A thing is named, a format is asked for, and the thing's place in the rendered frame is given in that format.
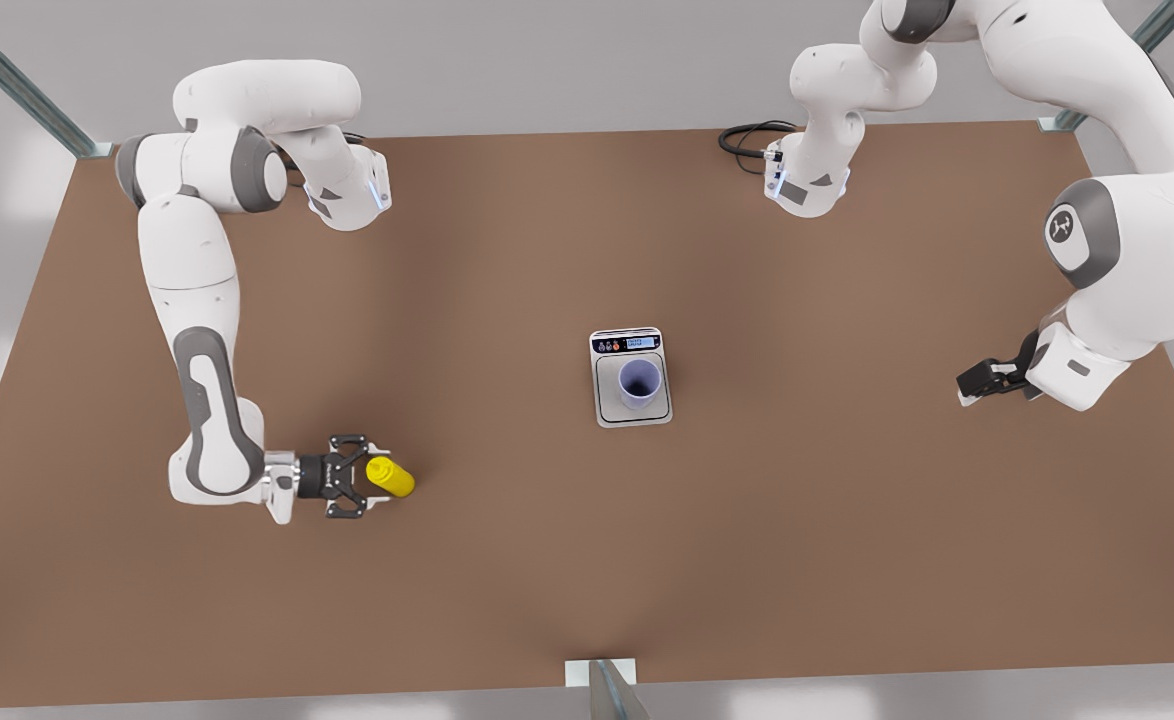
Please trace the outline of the yellow sauce bottle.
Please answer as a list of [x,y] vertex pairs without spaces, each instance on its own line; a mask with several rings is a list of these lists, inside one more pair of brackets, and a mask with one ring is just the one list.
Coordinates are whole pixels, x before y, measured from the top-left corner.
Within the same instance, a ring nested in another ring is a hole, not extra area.
[[404,498],[414,492],[414,477],[390,456],[372,456],[366,464],[366,478],[372,486],[392,497]]

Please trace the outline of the lilac cup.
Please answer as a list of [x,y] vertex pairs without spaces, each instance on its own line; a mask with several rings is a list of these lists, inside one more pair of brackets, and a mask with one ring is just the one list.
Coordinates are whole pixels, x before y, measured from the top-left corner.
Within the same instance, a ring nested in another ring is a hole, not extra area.
[[663,389],[663,370],[647,356],[627,359],[616,378],[620,401],[630,410],[641,410],[655,401]]

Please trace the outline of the silver kitchen scale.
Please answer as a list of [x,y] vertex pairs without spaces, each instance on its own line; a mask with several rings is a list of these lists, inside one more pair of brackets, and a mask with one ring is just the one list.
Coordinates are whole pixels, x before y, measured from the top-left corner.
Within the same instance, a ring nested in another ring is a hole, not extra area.
[[[652,404],[639,411],[620,401],[616,383],[620,365],[633,357],[647,356],[663,370],[663,389]],[[663,334],[642,327],[591,334],[591,366],[596,418],[601,428],[639,428],[672,420],[672,396],[664,359]]]

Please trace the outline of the silver frame post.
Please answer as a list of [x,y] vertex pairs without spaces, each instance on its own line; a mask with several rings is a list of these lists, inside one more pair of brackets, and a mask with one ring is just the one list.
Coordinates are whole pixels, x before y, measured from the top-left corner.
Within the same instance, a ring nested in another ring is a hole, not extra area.
[[[1143,23],[1139,23],[1136,29],[1131,33],[1131,38],[1143,53],[1151,55],[1173,31],[1174,0],[1160,0],[1151,14],[1143,19]],[[1087,115],[1080,112],[1062,109],[1054,117],[1038,117],[1038,126],[1044,133],[1073,133],[1086,119]]]
[[565,687],[591,691],[591,720],[652,720],[636,694],[634,659],[578,659],[564,662]]
[[16,68],[2,51],[0,51],[0,90],[75,159],[108,159],[112,155],[112,142],[92,140],[88,133],[58,108],[56,102],[43,94],[38,85],[31,82],[31,78]]

